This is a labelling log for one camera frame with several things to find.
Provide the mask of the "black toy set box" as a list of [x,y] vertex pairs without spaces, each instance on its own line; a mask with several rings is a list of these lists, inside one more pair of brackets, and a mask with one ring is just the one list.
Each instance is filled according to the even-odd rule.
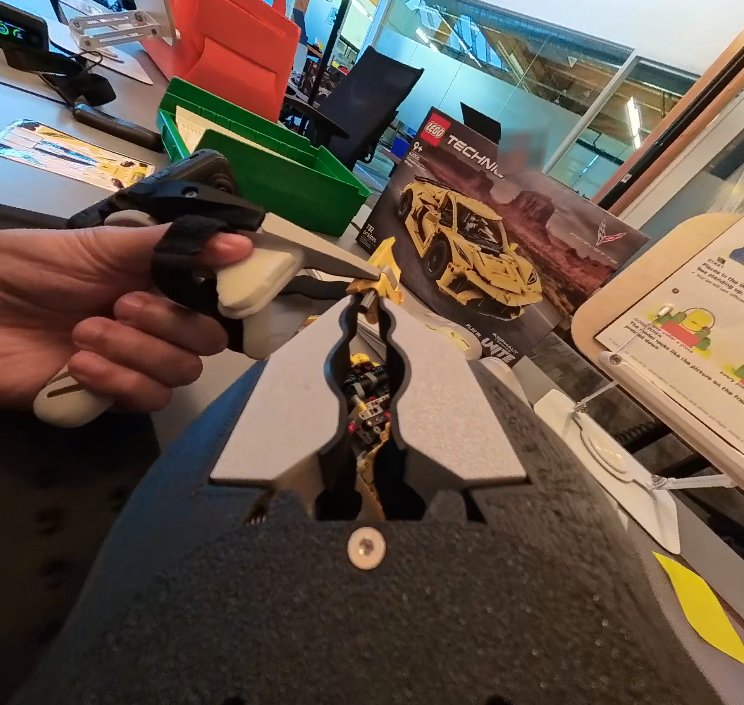
[[356,242],[395,238],[407,291],[514,366],[649,239],[431,107]]

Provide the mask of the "black pole stand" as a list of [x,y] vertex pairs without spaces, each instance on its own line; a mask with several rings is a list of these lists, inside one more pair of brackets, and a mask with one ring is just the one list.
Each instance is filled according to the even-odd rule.
[[334,23],[332,24],[332,28],[330,31],[330,36],[329,36],[327,45],[324,48],[323,55],[319,62],[317,71],[315,73],[315,77],[312,81],[312,86],[311,86],[310,94],[308,96],[308,101],[307,101],[309,106],[312,106],[315,104],[315,100],[320,90],[322,77],[327,71],[327,68],[332,59],[333,49],[336,45],[336,41],[339,38],[340,30],[344,24],[345,18],[347,17],[348,8],[350,6],[351,1],[352,0],[341,0],[339,4],[339,9],[336,14],[336,19],[334,20]]

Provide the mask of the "small black display device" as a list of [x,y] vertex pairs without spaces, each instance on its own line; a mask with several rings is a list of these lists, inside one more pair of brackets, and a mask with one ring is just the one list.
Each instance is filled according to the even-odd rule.
[[45,19],[1,2],[1,49],[10,67],[40,71],[50,54]]

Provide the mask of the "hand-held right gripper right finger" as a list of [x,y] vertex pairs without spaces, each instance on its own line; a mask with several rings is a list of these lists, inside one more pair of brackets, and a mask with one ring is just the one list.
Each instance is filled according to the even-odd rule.
[[387,520],[420,520],[442,492],[526,486],[528,473],[473,365],[445,338],[379,301],[390,444],[374,481]]

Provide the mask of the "printed sticker sheet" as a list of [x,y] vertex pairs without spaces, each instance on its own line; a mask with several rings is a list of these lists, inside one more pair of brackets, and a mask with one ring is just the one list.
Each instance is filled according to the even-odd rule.
[[2,129],[1,155],[109,192],[130,188],[156,172],[149,162],[109,151],[28,119]]

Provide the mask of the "green plastic bin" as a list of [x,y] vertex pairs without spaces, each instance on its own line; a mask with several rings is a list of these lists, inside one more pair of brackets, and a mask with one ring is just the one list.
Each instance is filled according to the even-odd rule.
[[372,193],[326,148],[178,77],[156,122],[172,162],[220,152],[244,198],[312,232],[340,237]]

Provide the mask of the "black office chair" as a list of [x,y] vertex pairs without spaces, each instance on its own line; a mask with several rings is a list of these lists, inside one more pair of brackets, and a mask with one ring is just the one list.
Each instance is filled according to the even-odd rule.
[[287,115],[302,115],[310,123],[301,132],[314,146],[325,147],[353,170],[369,162],[399,106],[421,79],[416,69],[368,47],[355,66],[318,105],[295,95],[284,98]]

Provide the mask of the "wooden rail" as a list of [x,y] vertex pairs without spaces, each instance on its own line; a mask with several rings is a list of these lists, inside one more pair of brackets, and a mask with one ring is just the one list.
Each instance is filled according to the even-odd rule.
[[739,32],[641,147],[602,186],[593,202],[614,216],[621,215],[692,146],[742,88],[743,33]]

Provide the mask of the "printed instruction sheet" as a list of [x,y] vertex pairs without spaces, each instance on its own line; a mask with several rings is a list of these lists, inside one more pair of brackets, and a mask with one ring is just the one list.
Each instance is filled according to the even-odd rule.
[[743,228],[731,226],[596,337],[733,448],[743,446]]

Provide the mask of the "orange plastic bag holder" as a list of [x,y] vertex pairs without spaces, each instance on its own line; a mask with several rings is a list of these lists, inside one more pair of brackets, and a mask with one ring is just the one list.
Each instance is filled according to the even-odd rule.
[[301,34],[286,0],[169,1],[179,40],[144,42],[162,74],[276,122]]

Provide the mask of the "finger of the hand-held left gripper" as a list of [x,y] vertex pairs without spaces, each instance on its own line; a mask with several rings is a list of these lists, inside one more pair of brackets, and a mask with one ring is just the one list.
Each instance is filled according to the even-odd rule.
[[262,242],[270,250],[293,254],[301,268],[349,279],[377,281],[381,271],[318,235],[275,214],[265,214]]

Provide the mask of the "black slim device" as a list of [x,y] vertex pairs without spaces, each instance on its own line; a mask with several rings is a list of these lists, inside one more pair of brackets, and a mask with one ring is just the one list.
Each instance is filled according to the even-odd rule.
[[165,152],[162,136],[139,124],[103,113],[85,103],[76,103],[71,108],[72,117],[80,124],[114,136],[120,140],[145,148],[151,152]]

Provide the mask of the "person's left hand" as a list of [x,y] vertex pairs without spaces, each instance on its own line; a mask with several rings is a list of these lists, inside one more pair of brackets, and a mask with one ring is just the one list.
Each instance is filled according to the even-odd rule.
[[118,410],[160,411],[228,348],[217,320],[153,291],[168,228],[2,230],[2,410],[30,410],[67,367]]

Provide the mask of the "yellow panel with red pins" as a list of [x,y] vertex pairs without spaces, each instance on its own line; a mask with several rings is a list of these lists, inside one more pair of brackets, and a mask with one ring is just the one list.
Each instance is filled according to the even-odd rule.
[[[369,263],[376,267],[379,271],[379,278],[376,280],[369,280],[369,279],[355,279],[352,281],[348,287],[347,291],[351,294],[363,294],[364,291],[369,289],[375,289],[377,290],[379,294],[379,298],[377,300],[377,308],[373,314],[365,315],[367,318],[367,321],[369,322],[375,322],[377,321],[377,313],[379,312],[379,301],[381,299],[387,299],[390,300],[392,303],[399,305],[403,303],[405,299],[405,293],[403,291],[403,288],[401,286],[401,270],[398,267],[393,254],[393,246],[395,244],[395,238],[390,237],[387,238],[385,241],[382,241],[378,246],[374,254],[370,257]],[[380,273],[384,267],[391,267],[396,275],[400,278],[400,286],[397,289],[392,289],[388,283],[386,278],[383,276],[382,281],[380,281]]]

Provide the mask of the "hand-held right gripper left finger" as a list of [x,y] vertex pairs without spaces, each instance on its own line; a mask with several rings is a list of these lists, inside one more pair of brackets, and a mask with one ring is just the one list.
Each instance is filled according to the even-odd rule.
[[358,307],[358,297],[345,297],[267,359],[212,483],[293,491],[321,521],[357,519],[362,496],[344,383]]

